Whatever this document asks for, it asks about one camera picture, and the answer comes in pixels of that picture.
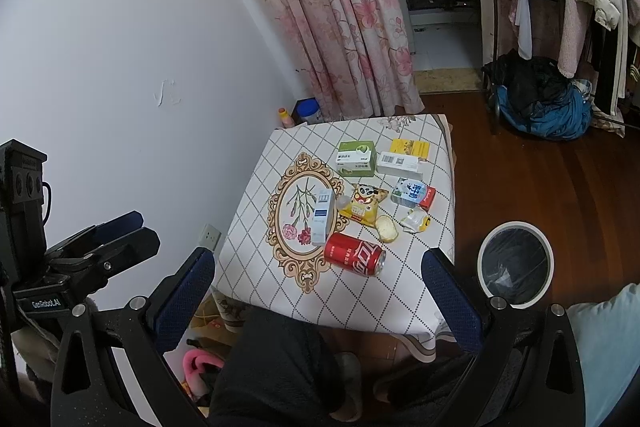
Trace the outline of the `yellow bread piece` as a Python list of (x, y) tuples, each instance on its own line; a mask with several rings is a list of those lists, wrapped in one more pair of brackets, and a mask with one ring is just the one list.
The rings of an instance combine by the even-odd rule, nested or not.
[(395, 222), (392, 218), (381, 215), (375, 220), (375, 230), (378, 232), (378, 239), (385, 244), (393, 243), (398, 237)]

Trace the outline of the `pink slippers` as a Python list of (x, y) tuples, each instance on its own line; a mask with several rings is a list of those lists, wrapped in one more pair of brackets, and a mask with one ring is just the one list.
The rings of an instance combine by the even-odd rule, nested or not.
[(182, 358), (182, 387), (193, 401), (198, 401), (213, 391), (223, 367), (224, 361), (213, 353), (198, 348), (186, 351)]

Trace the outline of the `white trash bin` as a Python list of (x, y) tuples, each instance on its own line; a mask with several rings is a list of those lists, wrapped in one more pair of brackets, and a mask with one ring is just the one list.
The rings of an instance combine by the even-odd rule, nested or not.
[(488, 298), (501, 297), (512, 308), (536, 305), (551, 286), (554, 254), (549, 239), (535, 225), (509, 221), (484, 238), (476, 269)]

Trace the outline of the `white blue tall box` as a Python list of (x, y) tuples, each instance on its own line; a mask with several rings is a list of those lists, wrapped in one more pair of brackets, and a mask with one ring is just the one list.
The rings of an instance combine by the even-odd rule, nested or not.
[(322, 246), (330, 235), (334, 217), (334, 192), (332, 188), (322, 187), (318, 191), (314, 212), (310, 220), (311, 244)]

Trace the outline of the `blue jacket pile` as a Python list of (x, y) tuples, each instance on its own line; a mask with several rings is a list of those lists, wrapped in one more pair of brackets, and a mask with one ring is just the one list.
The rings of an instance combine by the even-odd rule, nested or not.
[(591, 103), (582, 92), (570, 84), (555, 101), (536, 102), (528, 115), (518, 115), (508, 97), (508, 89), (497, 88), (497, 102), (501, 118), (521, 134), (552, 141), (580, 138), (591, 124)]

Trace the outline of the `yellow carton box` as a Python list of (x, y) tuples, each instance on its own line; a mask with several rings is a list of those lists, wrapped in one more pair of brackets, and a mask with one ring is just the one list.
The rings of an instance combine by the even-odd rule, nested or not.
[(393, 139), (390, 153), (402, 154), (427, 161), (431, 144), (420, 140)]

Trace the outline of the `white yellow wrapper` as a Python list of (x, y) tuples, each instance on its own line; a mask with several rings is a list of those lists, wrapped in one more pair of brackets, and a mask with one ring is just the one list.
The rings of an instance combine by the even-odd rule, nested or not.
[(411, 234), (418, 234), (424, 232), (431, 223), (431, 217), (421, 207), (414, 207), (408, 212), (406, 217), (403, 217), (399, 224), (402, 228)]

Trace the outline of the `light blue bedding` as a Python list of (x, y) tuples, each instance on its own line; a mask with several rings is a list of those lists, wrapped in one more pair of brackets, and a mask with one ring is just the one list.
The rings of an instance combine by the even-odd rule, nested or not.
[(585, 424), (600, 426), (639, 370), (639, 286), (626, 285), (603, 303), (567, 309), (585, 389)]

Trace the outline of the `green white medicine box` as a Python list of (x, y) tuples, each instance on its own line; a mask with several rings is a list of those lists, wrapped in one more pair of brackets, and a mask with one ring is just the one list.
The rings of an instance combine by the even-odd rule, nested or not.
[(377, 159), (372, 141), (341, 142), (335, 156), (335, 167), (346, 178), (370, 178), (375, 174)]

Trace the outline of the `red cola can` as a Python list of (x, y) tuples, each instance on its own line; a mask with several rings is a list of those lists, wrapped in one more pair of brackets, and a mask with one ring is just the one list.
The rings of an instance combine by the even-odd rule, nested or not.
[(333, 233), (324, 246), (324, 257), (330, 263), (363, 277), (378, 277), (384, 268), (386, 251), (375, 243)]

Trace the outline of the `white barcode carton box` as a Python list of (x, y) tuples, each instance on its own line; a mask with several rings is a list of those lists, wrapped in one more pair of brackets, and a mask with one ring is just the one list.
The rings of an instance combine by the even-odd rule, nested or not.
[(376, 170), (385, 176), (422, 180), (420, 161), (416, 156), (384, 152), (378, 156)]

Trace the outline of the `blue lidded container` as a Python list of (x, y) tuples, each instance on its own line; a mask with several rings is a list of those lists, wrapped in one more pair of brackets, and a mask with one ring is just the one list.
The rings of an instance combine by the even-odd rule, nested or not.
[(323, 116), (320, 105), (315, 98), (305, 98), (296, 103), (295, 115), (306, 124), (322, 124)]

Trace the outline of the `yellow snack bag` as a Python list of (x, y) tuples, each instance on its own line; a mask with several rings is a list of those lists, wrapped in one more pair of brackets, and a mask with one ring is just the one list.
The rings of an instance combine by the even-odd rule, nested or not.
[(384, 188), (370, 184), (355, 183), (352, 195), (341, 195), (336, 200), (338, 213), (365, 227), (373, 228), (378, 219), (378, 206), (388, 196)]

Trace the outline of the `blue white milk carton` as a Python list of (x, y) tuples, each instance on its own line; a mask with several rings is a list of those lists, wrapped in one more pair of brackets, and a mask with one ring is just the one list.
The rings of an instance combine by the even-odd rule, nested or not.
[(431, 185), (419, 180), (399, 178), (393, 191), (390, 192), (390, 199), (399, 206), (410, 209), (420, 207), (428, 211), (431, 209), (435, 195), (436, 190)]

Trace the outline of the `white wall socket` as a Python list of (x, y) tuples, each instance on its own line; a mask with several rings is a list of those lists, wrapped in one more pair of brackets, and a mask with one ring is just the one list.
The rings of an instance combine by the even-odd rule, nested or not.
[(203, 225), (200, 236), (198, 236), (198, 247), (203, 247), (211, 251), (216, 251), (220, 239), (220, 232), (209, 223)]

